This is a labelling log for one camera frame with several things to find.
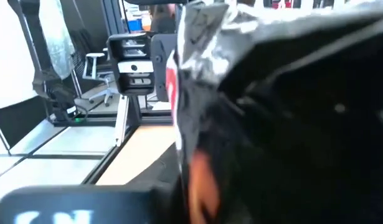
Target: desk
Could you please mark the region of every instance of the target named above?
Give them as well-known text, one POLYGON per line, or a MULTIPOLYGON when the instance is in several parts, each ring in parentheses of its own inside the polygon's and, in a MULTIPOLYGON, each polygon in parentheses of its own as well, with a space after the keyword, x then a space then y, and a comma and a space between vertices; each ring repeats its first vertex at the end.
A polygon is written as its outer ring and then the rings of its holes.
POLYGON ((123 185, 144 171, 174 143, 172 126, 140 126, 97 185, 123 185))

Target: white office chair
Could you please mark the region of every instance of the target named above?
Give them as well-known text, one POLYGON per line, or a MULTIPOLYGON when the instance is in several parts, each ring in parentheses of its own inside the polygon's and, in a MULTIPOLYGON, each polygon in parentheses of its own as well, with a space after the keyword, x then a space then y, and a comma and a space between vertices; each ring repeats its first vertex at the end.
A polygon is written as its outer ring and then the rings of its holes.
POLYGON ((110 82, 113 81, 113 72, 111 69, 111 65, 109 63, 97 64, 97 59, 100 57, 104 57, 104 53, 89 53, 86 54, 85 68, 83 69, 82 78, 88 80, 97 80, 105 82, 106 89, 103 91, 91 96, 88 100, 90 103, 94 103, 94 99, 100 96, 104 97, 105 106, 109 106, 108 100, 113 98, 115 93, 118 93, 116 88, 110 87, 110 82), (88 64, 89 59, 93 60, 92 70, 88 72, 88 64))

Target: chair base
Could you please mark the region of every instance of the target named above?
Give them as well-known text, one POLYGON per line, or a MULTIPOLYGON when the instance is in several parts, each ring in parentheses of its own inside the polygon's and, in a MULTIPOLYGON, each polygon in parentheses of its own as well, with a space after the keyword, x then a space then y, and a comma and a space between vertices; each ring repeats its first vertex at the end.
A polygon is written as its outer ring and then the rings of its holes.
POLYGON ((113 88, 106 88, 105 90, 102 90, 93 96, 89 98, 90 103, 94 103, 94 99, 98 98, 100 96, 104 96, 104 105, 109 106, 110 103, 108 102, 110 99, 113 98, 113 95, 116 93, 116 91, 113 88))

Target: person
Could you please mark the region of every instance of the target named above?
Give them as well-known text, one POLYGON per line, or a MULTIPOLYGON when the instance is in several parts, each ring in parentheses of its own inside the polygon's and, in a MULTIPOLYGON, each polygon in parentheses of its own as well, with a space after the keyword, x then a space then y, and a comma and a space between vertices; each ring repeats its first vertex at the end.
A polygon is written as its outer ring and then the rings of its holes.
POLYGON ((152 16, 151 31, 160 34, 173 34, 176 30, 175 4, 160 4, 149 6, 152 16))

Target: black snack bag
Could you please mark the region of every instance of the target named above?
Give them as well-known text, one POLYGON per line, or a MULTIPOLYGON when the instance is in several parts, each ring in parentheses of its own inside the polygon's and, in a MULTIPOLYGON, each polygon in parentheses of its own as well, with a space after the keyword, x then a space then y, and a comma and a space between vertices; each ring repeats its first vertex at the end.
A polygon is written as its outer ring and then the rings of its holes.
POLYGON ((383 1, 254 10, 183 10, 167 89, 190 223, 383 223, 383 1))

